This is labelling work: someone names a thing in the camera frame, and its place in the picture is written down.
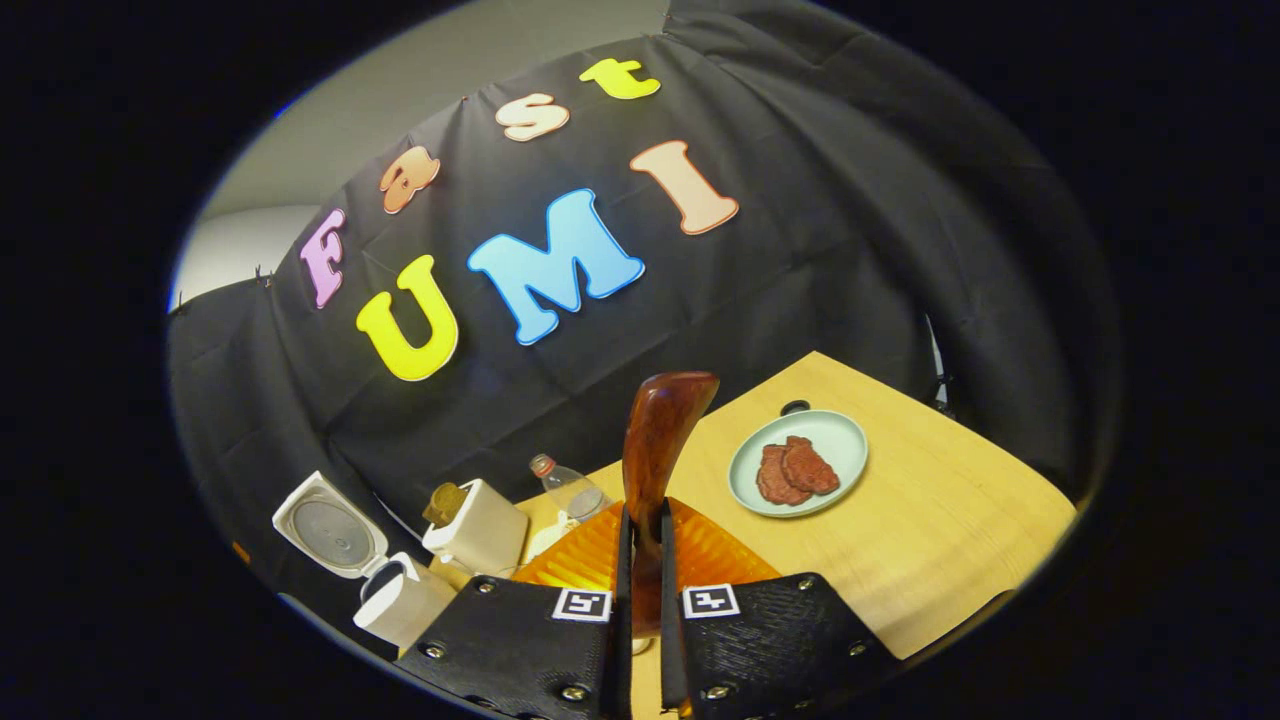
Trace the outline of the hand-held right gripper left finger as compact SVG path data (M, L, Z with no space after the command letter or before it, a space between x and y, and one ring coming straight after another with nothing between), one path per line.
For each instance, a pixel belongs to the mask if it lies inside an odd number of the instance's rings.
M474 577L396 660L408 683L489 719L630 719L634 530L617 502L575 529L584 580L543 585Z

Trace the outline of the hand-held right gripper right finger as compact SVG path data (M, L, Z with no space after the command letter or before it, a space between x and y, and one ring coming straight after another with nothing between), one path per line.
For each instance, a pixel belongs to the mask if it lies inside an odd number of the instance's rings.
M677 500L660 514L660 706L681 719L814 719L900 660L819 573L781 575Z

